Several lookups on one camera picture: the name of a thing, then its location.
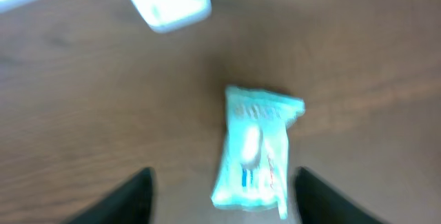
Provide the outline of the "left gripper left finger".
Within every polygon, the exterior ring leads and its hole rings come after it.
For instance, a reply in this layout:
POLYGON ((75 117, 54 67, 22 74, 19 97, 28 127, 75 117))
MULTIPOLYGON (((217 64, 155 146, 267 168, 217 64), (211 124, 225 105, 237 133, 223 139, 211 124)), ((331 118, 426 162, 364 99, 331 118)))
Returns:
POLYGON ((145 167, 68 224, 148 224, 154 206, 154 170, 145 167))

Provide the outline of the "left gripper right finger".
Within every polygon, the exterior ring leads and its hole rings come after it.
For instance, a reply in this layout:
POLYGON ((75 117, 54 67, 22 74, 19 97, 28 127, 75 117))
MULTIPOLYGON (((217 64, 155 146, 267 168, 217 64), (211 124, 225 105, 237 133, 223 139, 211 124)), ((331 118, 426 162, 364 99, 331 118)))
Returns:
POLYGON ((384 221, 345 198, 307 167, 299 167, 293 181, 304 224, 383 224, 384 221))

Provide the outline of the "light green candy packet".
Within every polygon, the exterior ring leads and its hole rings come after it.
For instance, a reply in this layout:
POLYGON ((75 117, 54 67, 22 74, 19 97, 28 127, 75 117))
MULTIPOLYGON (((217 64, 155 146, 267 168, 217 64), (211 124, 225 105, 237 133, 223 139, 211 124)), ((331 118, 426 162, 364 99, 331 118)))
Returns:
POLYGON ((305 113, 302 99, 229 86, 226 135, 211 200, 220 209, 276 208, 287 218, 287 131, 305 113))

